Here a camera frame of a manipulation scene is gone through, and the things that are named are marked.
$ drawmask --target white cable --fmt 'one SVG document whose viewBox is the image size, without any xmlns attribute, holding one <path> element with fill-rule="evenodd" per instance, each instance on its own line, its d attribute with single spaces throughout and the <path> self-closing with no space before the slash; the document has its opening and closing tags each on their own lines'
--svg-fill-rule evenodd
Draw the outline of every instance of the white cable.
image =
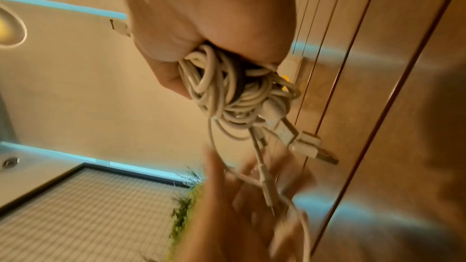
<svg viewBox="0 0 466 262">
<path fill-rule="evenodd" d="M 250 130 L 253 138 L 254 149 L 258 158 L 261 179 L 246 176 L 238 173 L 225 165 L 225 169 L 242 181 L 260 187 L 264 191 L 266 200 L 270 200 L 268 195 L 269 186 L 273 185 L 276 192 L 275 183 L 269 181 L 268 171 L 262 159 L 262 153 L 257 145 L 256 138 L 252 132 L 253 127 L 262 128 L 265 132 L 277 135 L 265 128 L 266 123 L 260 117 L 262 103 L 270 98 L 284 114 L 290 109 L 290 100 L 300 96 L 299 88 L 280 77 L 273 65 L 260 65 L 258 68 L 241 69 L 246 77 L 254 77 L 252 82 L 244 85 L 244 89 L 238 96 L 238 74 L 235 69 L 235 61 L 219 49 L 215 49 L 207 44 L 201 45 L 197 51 L 190 53 L 179 62 L 178 70 L 184 85 L 193 101 L 200 107 L 202 112 L 209 118 L 208 133 L 212 148 L 216 150 L 214 137 L 212 134 L 212 120 L 215 121 L 219 129 L 234 140 L 247 140 L 249 137 L 239 137 L 228 132 L 223 126 L 228 126 L 235 130 Z M 283 195 L 278 196 L 279 200 L 285 203 L 291 211 L 300 218 L 304 230 L 303 262 L 309 262 L 311 250 L 311 238 L 309 228 L 305 218 L 299 214 L 293 202 Z"/>
</svg>

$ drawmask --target blue light strip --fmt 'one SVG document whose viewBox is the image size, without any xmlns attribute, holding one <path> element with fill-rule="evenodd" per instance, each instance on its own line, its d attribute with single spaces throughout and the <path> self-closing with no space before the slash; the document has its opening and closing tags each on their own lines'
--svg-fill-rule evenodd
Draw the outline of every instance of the blue light strip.
<svg viewBox="0 0 466 262">
<path fill-rule="evenodd" d="M 182 181 L 182 182 L 186 182 L 187 180 L 187 177 L 185 177 L 185 175 L 177 174 L 173 172 L 138 167 L 134 165 L 121 164 L 121 163 L 116 163 L 116 162 L 96 160 L 94 158 L 88 158 L 88 157 L 68 154 L 68 153 L 49 150 L 49 149 L 42 149 L 42 148 L 37 148 L 37 147 L 28 147 L 28 146 L 23 146 L 23 145 L 18 145 L 18 144 L 12 144 L 12 143 L 5 142 L 5 141 L 0 142 L 0 146 L 23 150 L 23 151 L 27 151 L 31 153 L 36 153 L 36 154 L 42 154 L 42 155 L 46 155 L 50 157 L 66 157 L 66 158 L 75 159 L 75 160 L 79 160 L 79 161 L 86 162 L 86 163 L 94 163 L 94 164 L 99 164 L 103 166 L 107 166 L 107 165 L 102 164 L 102 162 L 109 163 L 110 167 L 114 167 L 116 169 L 132 171 L 132 172 L 136 172 L 136 173 L 140 173 L 144 175 L 156 176 L 156 177 L 160 177 L 164 179 L 177 180 L 177 181 Z"/>
<path fill-rule="evenodd" d="M 79 6 L 79 5 L 68 4 L 68 3 L 63 3 L 63 2 L 56 2 L 56 1 L 50 1 L 50 0 L 7 0 L 7 1 L 15 1 L 15 2 L 21 2 L 21 3 L 33 4 L 33 5 L 39 5 L 39 6 L 46 6 L 46 7 L 51 7 L 51 8 L 58 8 L 58 9 L 63 9 L 63 10 L 69 10 L 69 11 L 74 11 L 74 12 L 79 12 L 79 13 L 84 13 L 84 14 L 91 14 L 91 15 L 98 15 L 98 16 L 105 16 L 105 17 L 126 20 L 126 14 L 124 13 L 108 11 L 108 10 L 98 9 L 98 8 L 92 8 L 92 7 L 87 7 L 87 6 Z"/>
</svg>

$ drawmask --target round light fixture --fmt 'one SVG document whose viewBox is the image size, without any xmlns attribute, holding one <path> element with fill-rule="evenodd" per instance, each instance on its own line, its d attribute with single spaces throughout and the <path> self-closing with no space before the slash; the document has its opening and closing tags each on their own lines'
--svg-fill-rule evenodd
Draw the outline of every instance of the round light fixture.
<svg viewBox="0 0 466 262">
<path fill-rule="evenodd" d="M 0 4 L 0 49 L 20 45 L 27 35 L 26 25 L 18 15 Z"/>
</svg>

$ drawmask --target grid panel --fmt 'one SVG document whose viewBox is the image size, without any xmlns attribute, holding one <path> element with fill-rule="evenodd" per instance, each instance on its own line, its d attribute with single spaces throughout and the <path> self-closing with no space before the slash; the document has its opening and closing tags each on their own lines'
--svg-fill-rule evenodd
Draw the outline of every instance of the grid panel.
<svg viewBox="0 0 466 262">
<path fill-rule="evenodd" d="M 0 261 L 160 261 L 186 191 L 85 168 L 0 219 Z"/>
</svg>

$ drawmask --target tangled cable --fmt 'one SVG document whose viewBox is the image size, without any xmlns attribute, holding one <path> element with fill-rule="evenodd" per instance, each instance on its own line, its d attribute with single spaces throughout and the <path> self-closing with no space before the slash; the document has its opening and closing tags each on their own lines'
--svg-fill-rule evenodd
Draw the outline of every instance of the tangled cable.
<svg viewBox="0 0 466 262">
<path fill-rule="evenodd" d="M 215 49 L 208 44 L 199 46 L 197 51 L 180 60 L 178 70 L 193 101 L 209 118 L 208 132 L 212 147 L 216 150 L 212 120 L 229 138 L 234 140 L 252 139 L 260 171 L 265 165 L 253 128 L 277 135 L 266 128 L 261 117 L 263 102 L 271 99 L 283 114 L 290 111 L 291 100 L 300 96 L 299 88 L 280 77 L 272 65 L 253 65 L 239 57 Z M 233 130 L 249 130 L 250 136 L 231 134 L 224 126 Z M 244 182 L 263 188 L 263 182 L 240 174 L 225 165 L 225 169 Z M 307 222 L 293 202 L 283 195 L 280 200 L 300 218 L 304 229 L 303 262 L 310 259 L 311 241 Z"/>
</svg>

